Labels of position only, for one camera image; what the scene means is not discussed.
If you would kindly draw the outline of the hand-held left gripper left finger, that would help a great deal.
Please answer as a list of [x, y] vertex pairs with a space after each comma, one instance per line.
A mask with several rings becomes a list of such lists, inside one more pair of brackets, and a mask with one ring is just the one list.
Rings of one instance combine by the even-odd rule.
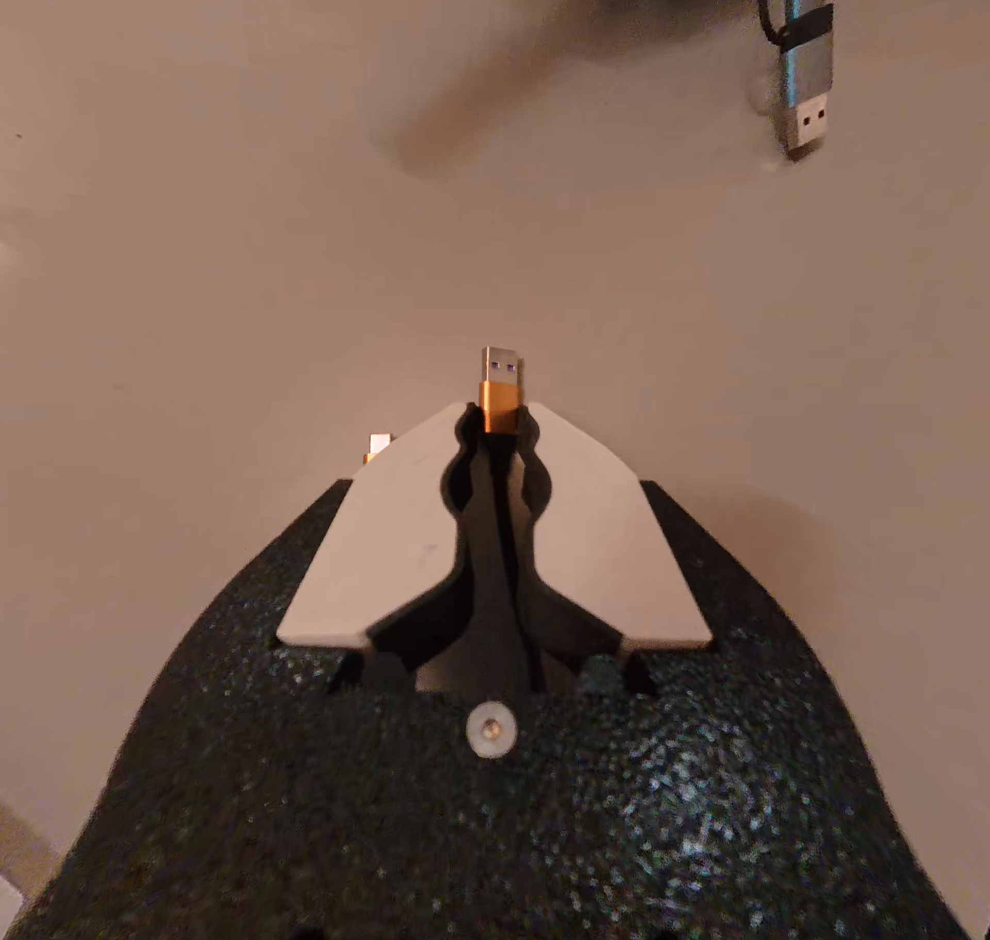
[[391, 655], [417, 670], [464, 634], [473, 575], [460, 517], [476, 405], [406, 433], [374, 432], [276, 636], [286, 646]]

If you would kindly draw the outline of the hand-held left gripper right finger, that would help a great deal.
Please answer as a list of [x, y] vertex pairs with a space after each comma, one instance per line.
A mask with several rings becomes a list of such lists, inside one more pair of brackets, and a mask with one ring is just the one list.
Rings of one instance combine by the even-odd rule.
[[714, 639], [645, 486], [608, 447], [544, 404], [518, 410], [514, 460], [516, 607], [546, 663], [620, 671]]

